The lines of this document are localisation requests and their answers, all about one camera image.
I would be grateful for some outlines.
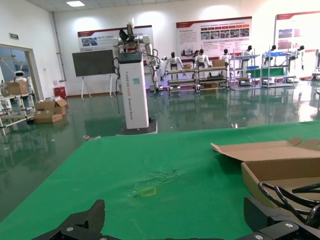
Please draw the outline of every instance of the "poster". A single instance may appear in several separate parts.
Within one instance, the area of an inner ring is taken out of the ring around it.
[[[190,61],[196,50],[203,49],[214,59],[228,49],[242,53],[251,44],[252,17],[177,22],[178,56]]]
[[[126,27],[78,32],[80,51],[87,52],[112,50],[112,39],[119,38],[119,31],[121,29],[127,33]],[[154,44],[154,37],[151,25],[136,26],[132,31],[133,35],[135,36],[149,36],[150,42],[152,43],[152,45]],[[144,44],[141,45],[141,48],[144,52]]]
[[[316,49],[319,49],[320,32],[317,31],[320,11],[279,14],[275,20],[274,44],[279,51],[294,51],[304,46],[304,70],[301,77],[310,77],[316,64]]]

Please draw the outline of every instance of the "door frame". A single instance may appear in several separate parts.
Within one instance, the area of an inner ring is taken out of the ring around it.
[[[41,82],[40,82],[40,77],[39,77],[38,68],[37,68],[37,64],[36,64],[34,50],[32,48],[5,45],[5,44],[0,44],[0,48],[7,48],[7,49],[24,51],[25,59],[28,64],[29,72],[31,75],[32,83],[33,83],[35,97],[37,100],[43,100],[44,94],[43,94],[42,87],[41,87]]]

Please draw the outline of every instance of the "yellow tape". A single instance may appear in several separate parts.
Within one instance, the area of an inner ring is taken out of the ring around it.
[[[157,194],[157,188],[155,186],[147,187],[141,190],[142,197],[151,197]]]

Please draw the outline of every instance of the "green mat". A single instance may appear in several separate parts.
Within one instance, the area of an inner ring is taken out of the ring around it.
[[[123,240],[239,238],[251,232],[243,217],[249,192],[240,162],[214,152],[210,143],[295,136],[320,138],[320,122],[87,142],[0,224],[0,238],[36,237],[97,199],[106,202],[102,232]]]
[[[252,78],[253,77],[260,78],[260,75],[261,75],[260,69],[247,70],[246,73],[251,74]],[[285,75],[285,69],[283,67],[270,69],[270,77],[284,76],[284,75]],[[262,69],[262,77],[268,77],[268,69]]]

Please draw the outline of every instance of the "display board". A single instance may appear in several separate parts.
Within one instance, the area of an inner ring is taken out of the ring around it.
[[[92,52],[101,50],[112,50],[112,39],[119,38],[120,30],[124,30],[127,33],[126,27],[78,32],[80,51]],[[152,45],[154,45],[152,25],[136,26],[133,29],[133,34],[135,36],[149,36],[150,42],[152,43]],[[141,45],[141,48],[144,52],[145,49],[143,44]]]
[[[115,73],[112,50],[77,52],[72,57],[77,77]]]
[[[304,71],[300,77],[310,77],[316,64],[315,51],[320,47],[320,32],[317,31],[320,11],[279,14],[275,20],[274,44],[279,51],[293,51],[305,47]]]
[[[252,17],[177,22],[178,56],[186,62],[203,49],[210,59],[224,49],[240,54],[251,44]]]

